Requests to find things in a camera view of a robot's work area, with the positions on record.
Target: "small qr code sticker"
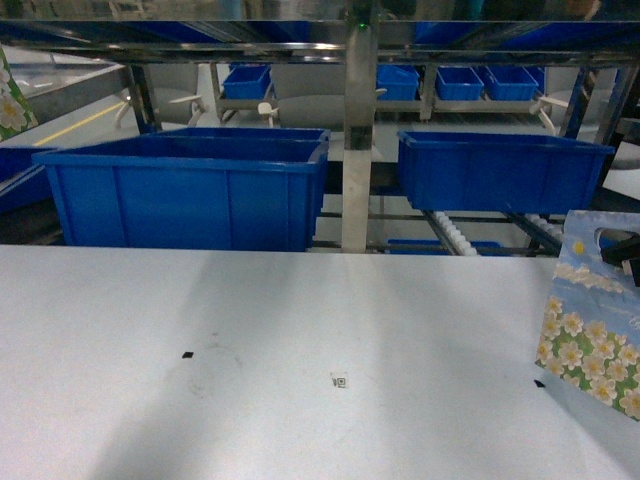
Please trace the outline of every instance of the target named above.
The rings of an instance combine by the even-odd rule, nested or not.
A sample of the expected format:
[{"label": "small qr code sticker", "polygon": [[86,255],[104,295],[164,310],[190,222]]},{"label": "small qr code sticker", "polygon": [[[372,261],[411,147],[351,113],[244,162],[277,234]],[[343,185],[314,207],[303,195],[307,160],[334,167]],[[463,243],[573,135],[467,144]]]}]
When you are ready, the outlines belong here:
[{"label": "small qr code sticker", "polygon": [[337,388],[349,388],[349,377],[347,372],[331,372],[333,386]]}]

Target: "small blue bin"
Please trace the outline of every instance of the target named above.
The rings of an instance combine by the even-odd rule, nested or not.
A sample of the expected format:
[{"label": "small blue bin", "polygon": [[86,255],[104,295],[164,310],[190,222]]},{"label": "small blue bin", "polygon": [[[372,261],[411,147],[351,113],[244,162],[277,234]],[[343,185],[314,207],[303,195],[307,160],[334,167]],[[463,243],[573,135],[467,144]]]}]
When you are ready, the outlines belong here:
[{"label": "small blue bin", "polygon": [[34,155],[68,245],[304,251],[328,142],[145,135]]},{"label": "small blue bin", "polygon": [[413,208],[566,214],[588,208],[612,147],[544,135],[398,132]]},{"label": "small blue bin", "polygon": [[[292,141],[310,141],[310,142],[329,142],[331,138],[330,130],[317,128],[202,128],[190,127],[180,128],[177,130],[167,130],[152,135],[169,136],[169,137],[208,137],[208,138],[248,138],[251,140],[292,140]],[[314,198],[316,206],[316,216],[320,215],[322,205],[324,203],[324,185],[327,180],[328,158],[321,162],[322,169]]]},{"label": "small blue bin", "polygon": [[418,72],[406,65],[380,65],[376,88],[387,91],[378,100],[414,100],[418,90]]},{"label": "small blue bin", "polygon": [[545,85],[547,84],[547,69],[545,67],[525,67],[529,75],[538,84],[538,90],[540,93],[545,93]]},{"label": "small blue bin", "polygon": [[237,66],[222,85],[228,99],[260,100],[270,82],[269,66]]},{"label": "small blue bin", "polygon": [[523,67],[479,67],[478,75],[492,100],[528,101],[538,89],[538,83]]},{"label": "small blue bin", "polygon": [[33,165],[31,155],[48,148],[0,148],[0,213],[51,198],[43,166]]},{"label": "small blue bin", "polygon": [[483,89],[482,80],[472,68],[438,68],[436,91],[441,100],[478,100]]}]

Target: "paper gift bag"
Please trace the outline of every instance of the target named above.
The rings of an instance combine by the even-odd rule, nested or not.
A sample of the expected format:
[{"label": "paper gift bag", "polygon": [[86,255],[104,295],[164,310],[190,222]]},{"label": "paper gift bag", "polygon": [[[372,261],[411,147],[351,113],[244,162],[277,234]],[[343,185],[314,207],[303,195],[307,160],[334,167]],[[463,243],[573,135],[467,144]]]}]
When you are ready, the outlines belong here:
[{"label": "paper gift bag", "polygon": [[640,420],[640,288],[602,260],[612,230],[640,233],[640,215],[567,215],[536,363]]},{"label": "paper gift bag", "polygon": [[0,46],[0,142],[38,124]]}]

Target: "white table surface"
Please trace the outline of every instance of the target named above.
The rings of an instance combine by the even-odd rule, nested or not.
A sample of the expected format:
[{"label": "white table surface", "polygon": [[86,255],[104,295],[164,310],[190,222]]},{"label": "white table surface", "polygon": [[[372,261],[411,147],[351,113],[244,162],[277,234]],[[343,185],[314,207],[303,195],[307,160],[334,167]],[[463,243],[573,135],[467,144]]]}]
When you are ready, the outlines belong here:
[{"label": "white table surface", "polygon": [[638,479],[533,364],[554,263],[0,247],[0,479]]}]

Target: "yellow floor line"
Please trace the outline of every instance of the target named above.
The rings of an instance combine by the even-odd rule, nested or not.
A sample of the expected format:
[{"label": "yellow floor line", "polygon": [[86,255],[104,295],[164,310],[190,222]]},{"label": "yellow floor line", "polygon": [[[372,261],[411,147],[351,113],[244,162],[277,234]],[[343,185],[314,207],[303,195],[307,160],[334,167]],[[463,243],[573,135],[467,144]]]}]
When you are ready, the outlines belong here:
[{"label": "yellow floor line", "polygon": [[36,147],[39,147],[41,145],[44,145],[45,143],[49,143],[51,140],[55,140],[56,138],[64,135],[65,133],[69,133],[72,130],[75,130],[76,128],[81,127],[82,125],[86,125],[87,123],[94,121],[96,118],[100,118],[103,115],[106,115],[107,113],[114,111],[116,108],[120,108],[123,104],[124,102],[120,102],[120,103],[117,103],[116,105],[112,105],[109,108],[105,108],[104,110],[98,113],[95,113],[90,117],[85,118],[84,120],[80,120],[78,123],[74,123],[73,125],[62,129],[59,132],[54,133],[53,135],[49,135],[48,137],[45,137],[42,140],[37,141],[33,145]]}]

